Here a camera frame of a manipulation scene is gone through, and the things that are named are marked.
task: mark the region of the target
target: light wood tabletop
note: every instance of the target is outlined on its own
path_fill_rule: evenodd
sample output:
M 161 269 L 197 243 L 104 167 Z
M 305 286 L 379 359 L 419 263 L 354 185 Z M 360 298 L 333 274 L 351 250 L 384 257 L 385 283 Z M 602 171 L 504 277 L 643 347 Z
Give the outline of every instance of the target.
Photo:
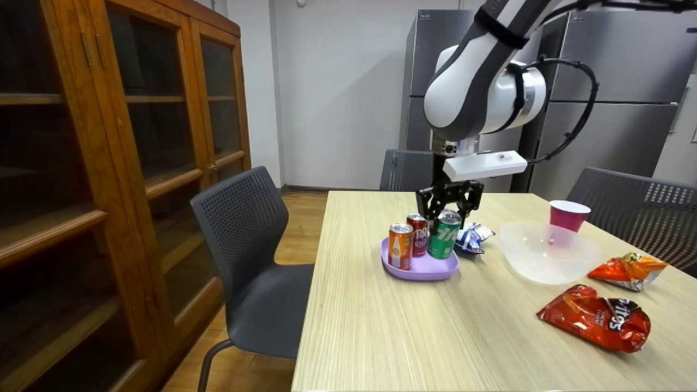
M 416 211 L 410 192 L 332 192 L 291 390 L 694 390 L 697 280 L 667 269 L 644 292 L 580 280 L 632 298 L 652 319 L 632 356 L 602 350 L 537 319 L 567 286 L 518 277 L 499 238 L 440 283 L 391 277 L 379 243 Z M 546 225 L 532 194 L 485 194 L 471 220 Z M 583 225 L 607 260 L 637 250 Z

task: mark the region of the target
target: wooden cabinet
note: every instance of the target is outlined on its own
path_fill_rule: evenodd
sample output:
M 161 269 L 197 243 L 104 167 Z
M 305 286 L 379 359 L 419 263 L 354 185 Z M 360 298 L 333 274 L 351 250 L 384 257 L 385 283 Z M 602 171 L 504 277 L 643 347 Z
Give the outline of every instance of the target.
M 148 390 L 223 289 L 190 199 L 248 167 L 240 29 L 0 2 L 0 390 Z

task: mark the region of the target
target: purple plate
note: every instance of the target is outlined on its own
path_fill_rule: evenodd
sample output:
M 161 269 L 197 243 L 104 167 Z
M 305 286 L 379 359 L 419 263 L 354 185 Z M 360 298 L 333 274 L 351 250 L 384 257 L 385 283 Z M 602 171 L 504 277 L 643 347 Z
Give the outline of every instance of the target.
M 401 270 L 388 261 L 388 240 L 381 243 L 381 260 L 388 274 L 404 281 L 445 281 L 459 269 L 456 253 L 446 260 L 434 260 L 430 253 L 424 253 L 422 257 L 411 257 L 411 270 Z

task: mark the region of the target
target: wooden floor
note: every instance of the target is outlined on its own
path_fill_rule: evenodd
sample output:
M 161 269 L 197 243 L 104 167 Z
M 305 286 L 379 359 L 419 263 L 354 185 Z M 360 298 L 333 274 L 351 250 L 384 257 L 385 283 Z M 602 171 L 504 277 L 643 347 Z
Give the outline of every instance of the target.
M 323 232 L 327 192 L 290 190 L 283 192 L 290 211 L 283 243 L 276 250 L 279 263 L 313 263 Z M 190 356 L 165 384 L 165 392 L 191 392 L 198 388 L 201 361 L 209 347 L 227 337 L 224 311 L 208 326 Z M 209 392 L 285 392 L 291 384 L 295 361 L 273 359 L 237 349 L 215 356 Z

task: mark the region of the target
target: gray chair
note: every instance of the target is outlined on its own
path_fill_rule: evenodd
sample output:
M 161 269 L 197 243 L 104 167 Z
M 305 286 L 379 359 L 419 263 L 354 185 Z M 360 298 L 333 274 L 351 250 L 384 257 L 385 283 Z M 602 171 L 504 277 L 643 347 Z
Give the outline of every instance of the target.
M 379 190 L 413 192 L 434 183 L 434 154 L 427 151 L 385 151 Z
M 266 167 L 230 177 L 191 199 L 193 216 L 224 286 L 228 341 L 209 349 L 198 390 L 223 349 L 296 357 L 311 265 L 276 265 L 287 209 Z
M 587 167 L 570 200 L 590 222 L 697 277 L 697 188 Z

